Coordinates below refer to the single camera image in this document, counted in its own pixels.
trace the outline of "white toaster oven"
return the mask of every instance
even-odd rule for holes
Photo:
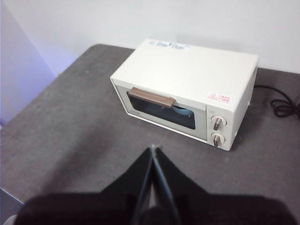
[[[128,115],[230,150],[257,62],[253,54],[146,39],[111,81]]]

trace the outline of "warning label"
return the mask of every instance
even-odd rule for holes
[[[230,103],[230,97],[226,95],[220,95],[217,93],[211,93],[207,96],[207,98],[218,102]]]

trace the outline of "dark gray tabletop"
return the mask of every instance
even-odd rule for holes
[[[99,192],[146,147],[161,144],[208,192],[277,198],[300,221],[300,121],[275,117],[269,101],[280,96],[254,90],[226,152],[125,114],[109,77],[132,51],[91,47],[2,129],[1,187],[22,202],[48,192]],[[256,83],[300,100],[298,74],[259,69]]]

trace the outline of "white wall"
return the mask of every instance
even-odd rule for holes
[[[6,0],[54,73],[96,43],[144,38],[256,53],[259,66],[300,73],[299,0]]]
[[[1,125],[55,78],[10,11],[1,3]]]

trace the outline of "brown handle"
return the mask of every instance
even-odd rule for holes
[[[147,91],[139,90],[137,88],[132,88],[128,92],[129,96],[147,101],[152,102],[157,105],[161,105],[167,108],[171,108],[173,104],[175,103],[175,99],[171,97],[164,97],[161,95],[156,95]]]

